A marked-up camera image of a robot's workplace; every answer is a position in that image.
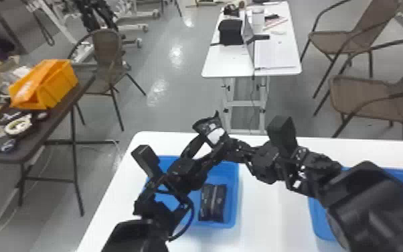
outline orange bin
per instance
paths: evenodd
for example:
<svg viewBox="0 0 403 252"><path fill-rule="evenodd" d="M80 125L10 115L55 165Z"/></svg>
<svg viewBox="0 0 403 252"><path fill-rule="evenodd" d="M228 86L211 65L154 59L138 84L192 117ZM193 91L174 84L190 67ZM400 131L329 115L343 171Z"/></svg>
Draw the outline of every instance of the orange bin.
<svg viewBox="0 0 403 252"><path fill-rule="evenodd" d="M53 108L77 83L70 60L43 60L9 86L11 107Z"/></svg>

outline cup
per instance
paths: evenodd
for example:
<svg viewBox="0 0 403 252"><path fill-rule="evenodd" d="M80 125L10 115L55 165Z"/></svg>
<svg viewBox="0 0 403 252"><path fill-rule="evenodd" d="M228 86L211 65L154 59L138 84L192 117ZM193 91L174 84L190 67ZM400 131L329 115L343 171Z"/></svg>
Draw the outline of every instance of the cup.
<svg viewBox="0 0 403 252"><path fill-rule="evenodd" d="M264 29L264 8L254 8L252 10L252 27L256 34L262 33Z"/></svg>

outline shiny floor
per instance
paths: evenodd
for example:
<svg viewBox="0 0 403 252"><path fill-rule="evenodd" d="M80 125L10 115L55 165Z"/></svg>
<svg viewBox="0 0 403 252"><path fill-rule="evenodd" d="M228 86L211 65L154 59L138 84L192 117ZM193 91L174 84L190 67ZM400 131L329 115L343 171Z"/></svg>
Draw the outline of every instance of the shiny floor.
<svg viewBox="0 0 403 252"><path fill-rule="evenodd" d="M370 0L352 1L347 7L326 15L320 29L351 29ZM298 47L303 48L315 16L334 0L290 0ZM212 115L220 108L223 90L220 80L206 80L200 75L220 7L184 7L192 0L180 3L183 18L173 5L166 7L165 15L158 20L146 21L150 31L135 33L144 39L143 48L127 48L125 60L132 66L132 75L146 90L147 96L124 79L118 84L121 113L125 132L120 131L114 108L105 97L84 97L80 103L87 126L78 124L80 139L119 139L120 151L113 145L79 147L78 167L80 186L86 215L79 217L72 186L41 182L29 192L24 206L0 232L0 251L75 251L100 202L116 164L129 141L139 131L191 131L191 124L199 118ZM73 27L83 34L81 25ZM384 30L377 43L403 38L403 27L393 21ZM31 63L42 58L63 58L70 50L61 34L56 36L57 46L44 45L29 55ZM403 46L391 48L388 53L376 54L376 78L397 81L403 76ZM343 59L337 64L340 67ZM331 137L339 127L339 115L325 105L317 117L312 117L318 100L311 98L324 74L328 60L316 49L310 48L299 76L272 78L267 121L275 115L293 117L299 136ZM358 58L350 74L366 74L366 58ZM241 79L236 98L250 98L250 80ZM257 114L252 109L233 111L233 126L255 128ZM54 136L68 136L65 121ZM353 120L340 137L358 139L401 139L401 125L389 128L385 121ZM66 177L71 175L70 150L51 147L43 155L34 173L47 166L43 176ZM12 208L0 221L0 227L9 218Z"/></svg>

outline laptop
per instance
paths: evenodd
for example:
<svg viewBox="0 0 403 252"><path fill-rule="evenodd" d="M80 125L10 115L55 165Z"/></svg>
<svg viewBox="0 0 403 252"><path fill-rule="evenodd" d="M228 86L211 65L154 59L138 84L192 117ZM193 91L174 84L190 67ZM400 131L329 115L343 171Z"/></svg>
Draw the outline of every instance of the laptop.
<svg viewBox="0 0 403 252"><path fill-rule="evenodd" d="M255 70L291 68L295 67L299 61L296 54L287 54L293 50L293 45L287 41L286 35L254 34L247 14L242 39Z"/></svg>

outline wicker chair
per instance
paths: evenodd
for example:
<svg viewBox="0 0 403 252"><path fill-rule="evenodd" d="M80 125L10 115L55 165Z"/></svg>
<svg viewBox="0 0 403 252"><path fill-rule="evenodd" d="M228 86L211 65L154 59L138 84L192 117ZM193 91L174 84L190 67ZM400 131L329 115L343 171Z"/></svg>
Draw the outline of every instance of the wicker chair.
<svg viewBox="0 0 403 252"><path fill-rule="evenodd" d="M398 83L391 84L381 80L343 75L347 65L357 55L400 44L403 44L403 40L360 50L347 59L339 75L329 79L330 88L315 110L314 116L331 95L331 104L336 111L341 113L343 119L342 125L333 134L333 137L337 137L353 117L387 120L390 126L393 126L394 121L403 125L403 77Z"/></svg>
<svg viewBox="0 0 403 252"><path fill-rule="evenodd" d="M308 35L308 42L301 54L301 61L303 61L309 44L311 43L331 61L319 86L314 92L313 98L317 96L321 87L327 80L338 57L341 54L350 55L358 50L372 46L385 26L395 17L401 5L401 0L372 0L361 19L351 31L316 31L319 20L323 14L350 1L351 0L343 0L324 9L317 16L312 32ZM372 53L369 52L370 78L373 78L374 75L373 64L373 56Z"/></svg>
<svg viewBox="0 0 403 252"><path fill-rule="evenodd" d="M72 48L72 51L70 51L68 58L71 58L72 54L75 52L78 46L80 46L80 44L87 40L89 37L92 38L92 42L94 44L94 57L96 60L96 64L77 64L78 66L87 66L88 68L96 67L96 71L94 72L96 80L94 81L94 84L92 84L91 87L88 89L86 94L104 95L111 97L118 117L118 122L120 124L120 129L124 131L125 128L114 93L119 93L119 91L114 87L115 84L117 84L123 77L128 76L128 78L140 90L140 92L143 95L146 94L144 90L137 84L136 80L127 72L131 68L125 67L123 65L122 38L121 35L113 29L99 29L87 34ZM84 118L78 104L76 105L76 108L78 114L80 115L82 124L85 125L86 123L84 122Z"/></svg>

